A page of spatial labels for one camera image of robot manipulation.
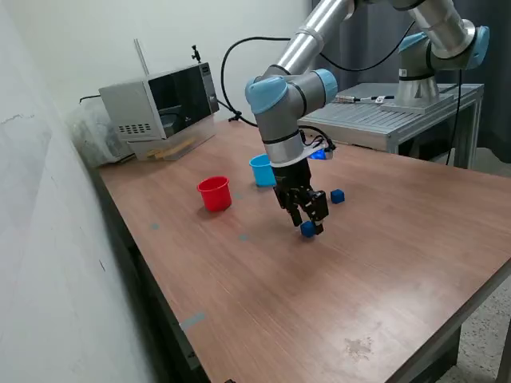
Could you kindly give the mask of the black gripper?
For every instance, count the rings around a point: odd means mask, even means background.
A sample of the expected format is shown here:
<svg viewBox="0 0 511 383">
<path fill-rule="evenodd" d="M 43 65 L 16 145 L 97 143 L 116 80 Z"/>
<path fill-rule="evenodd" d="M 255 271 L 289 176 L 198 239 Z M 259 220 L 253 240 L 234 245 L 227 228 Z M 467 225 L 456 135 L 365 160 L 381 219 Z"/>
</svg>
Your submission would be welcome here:
<svg viewBox="0 0 511 383">
<path fill-rule="evenodd" d="M 311 170 L 308 159 L 302 160 L 280 168 L 272 168 L 276 185 L 274 186 L 275 196 L 279 205 L 284 209 L 295 227 L 302 222 L 299 212 L 299 204 L 296 202 L 295 189 L 311 189 Z M 324 191 L 307 191 L 303 202 L 302 210 L 307 214 L 309 220 L 301 224 L 302 235 L 319 235 L 323 232 L 323 221 L 328 216 L 327 196 Z"/>
</svg>

